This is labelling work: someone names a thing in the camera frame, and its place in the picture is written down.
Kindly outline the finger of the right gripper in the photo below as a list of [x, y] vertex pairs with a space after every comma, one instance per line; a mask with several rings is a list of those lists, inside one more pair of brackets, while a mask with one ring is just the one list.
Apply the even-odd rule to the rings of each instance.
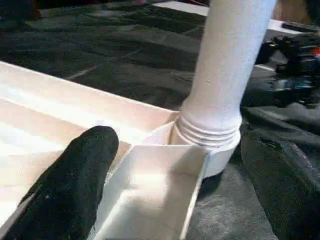
[[277, 107], [292, 103], [317, 107], [320, 103], [320, 80], [312, 77], [280, 78], [272, 84], [272, 96]]

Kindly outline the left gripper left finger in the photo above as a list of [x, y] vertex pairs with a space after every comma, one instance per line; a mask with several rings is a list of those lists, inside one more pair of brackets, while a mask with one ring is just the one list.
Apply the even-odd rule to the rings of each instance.
[[87, 239], [118, 148], [110, 126], [97, 125], [74, 138], [22, 197], [4, 226], [4, 238]]

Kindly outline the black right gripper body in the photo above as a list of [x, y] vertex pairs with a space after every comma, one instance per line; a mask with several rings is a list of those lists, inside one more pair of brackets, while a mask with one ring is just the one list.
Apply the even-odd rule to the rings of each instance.
[[320, 36], [318, 34], [297, 34], [273, 38], [277, 50], [286, 58], [278, 64], [276, 73], [286, 75], [320, 74]]

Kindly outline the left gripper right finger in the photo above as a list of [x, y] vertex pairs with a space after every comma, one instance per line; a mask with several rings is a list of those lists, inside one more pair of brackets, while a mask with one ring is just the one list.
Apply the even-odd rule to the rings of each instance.
[[299, 145], [260, 130], [241, 137], [241, 156], [273, 233], [320, 238], [320, 165]]

